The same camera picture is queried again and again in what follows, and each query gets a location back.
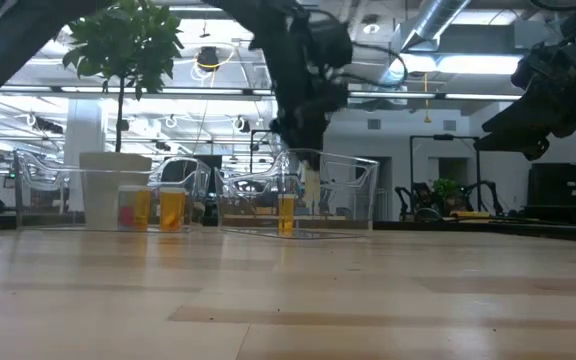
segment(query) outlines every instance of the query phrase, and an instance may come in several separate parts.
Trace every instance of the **clear plastic bin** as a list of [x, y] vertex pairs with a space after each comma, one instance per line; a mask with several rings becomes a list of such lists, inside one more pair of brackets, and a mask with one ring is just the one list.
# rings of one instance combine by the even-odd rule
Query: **clear plastic bin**
[[[320, 172], [307, 171], [299, 158], [319, 158]], [[372, 230], [378, 170], [376, 161], [314, 150], [284, 151], [263, 173], [215, 169], [219, 225], [283, 238], [365, 234]], [[280, 203], [286, 195], [294, 196], [294, 224], [289, 230], [280, 226]]]
[[[196, 159], [173, 157], [152, 171], [140, 172], [79, 169], [42, 161], [23, 151], [18, 151], [16, 158], [20, 187], [16, 191], [17, 211], [22, 228], [171, 232], [170, 227], [162, 229], [160, 222], [162, 189], [185, 194], [185, 207], [179, 212], [183, 214], [183, 227], [174, 232], [188, 231], [203, 220], [211, 170]], [[162, 181], [171, 177], [179, 181]], [[104, 184], [101, 196], [91, 200], [87, 191], [100, 183]], [[150, 196], [137, 201], [135, 191], [143, 193], [146, 189]], [[147, 208], [144, 198], [148, 199]], [[130, 209], [136, 204], [139, 209]], [[95, 216], [87, 219], [87, 212]], [[131, 216], [140, 219], [132, 222], [128, 219]], [[142, 226], [144, 216], [147, 226]]]

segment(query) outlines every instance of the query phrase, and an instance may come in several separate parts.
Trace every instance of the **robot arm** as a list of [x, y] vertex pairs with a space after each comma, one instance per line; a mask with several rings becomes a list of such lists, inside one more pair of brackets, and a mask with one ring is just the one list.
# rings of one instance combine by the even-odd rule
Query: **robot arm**
[[559, 44], [537, 46], [519, 62], [511, 80], [526, 93], [483, 125], [489, 135], [476, 149], [521, 152], [532, 161], [548, 150], [550, 134], [576, 131], [576, 12], [561, 30]]
[[490, 193], [492, 195], [492, 206], [495, 209], [496, 216], [503, 216], [504, 215], [504, 208], [499, 203], [499, 197], [497, 196], [497, 184], [492, 181], [482, 180], [476, 184], [469, 185], [465, 187], [462, 191], [463, 197], [465, 198], [468, 204], [468, 211], [473, 211], [472, 205], [470, 205], [469, 198], [472, 191], [481, 185], [486, 185], [488, 189], [490, 189]]
[[395, 193], [397, 193], [397, 196], [399, 196], [399, 202], [401, 202], [401, 209], [399, 210], [399, 220], [405, 221], [406, 216], [408, 215], [408, 203], [406, 203], [403, 194], [408, 195], [408, 199], [411, 200], [412, 200], [412, 194], [410, 193], [410, 190], [399, 186], [395, 188]]
[[[0, 17], [0, 87], [63, 26], [114, 1], [18, 0]], [[221, 8], [250, 30], [251, 48], [264, 52], [279, 105], [271, 130], [289, 148], [322, 150], [326, 114], [347, 104], [346, 85], [333, 82], [329, 74], [352, 62], [353, 44], [346, 25], [332, 16], [313, 21], [311, 12], [296, 0], [204, 3]], [[309, 66], [317, 71], [311, 72]], [[319, 170], [317, 155], [300, 160]]]

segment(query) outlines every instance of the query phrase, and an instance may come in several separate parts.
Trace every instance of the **green plant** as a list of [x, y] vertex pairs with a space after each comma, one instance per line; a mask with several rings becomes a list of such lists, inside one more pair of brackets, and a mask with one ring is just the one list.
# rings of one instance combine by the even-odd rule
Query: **green plant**
[[433, 184], [433, 189], [444, 201], [451, 196], [457, 195], [459, 185], [449, 179], [439, 179]]
[[111, 7], [69, 24], [73, 50], [64, 55], [63, 65], [73, 65], [77, 76], [100, 74], [103, 92], [113, 77], [119, 79], [117, 143], [121, 151], [121, 120], [126, 88], [135, 88], [141, 100], [144, 90], [162, 90], [163, 74], [173, 77], [174, 59], [183, 46], [177, 34], [181, 20], [168, 6], [157, 7], [149, 0], [119, 0]]

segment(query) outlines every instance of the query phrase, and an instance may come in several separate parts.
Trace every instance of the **wooden table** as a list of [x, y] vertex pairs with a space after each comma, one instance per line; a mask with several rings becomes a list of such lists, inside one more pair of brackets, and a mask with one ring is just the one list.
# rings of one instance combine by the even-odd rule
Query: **wooden table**
[[576, 243], [0, 233], [0, 359], [576, 360]]

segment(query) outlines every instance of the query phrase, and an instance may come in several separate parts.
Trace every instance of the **white planter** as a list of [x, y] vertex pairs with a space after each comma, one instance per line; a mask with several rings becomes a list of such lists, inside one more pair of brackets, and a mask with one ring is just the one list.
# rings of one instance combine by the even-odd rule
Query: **white planter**
[[[150, 171], [152, 159], [114, 152], [81, 153], [79, 167], [85, 170]], [[149, 174], [82, 173], [86, 229], [117, 230], [117, 194], [121, 185], [147, 185]]]

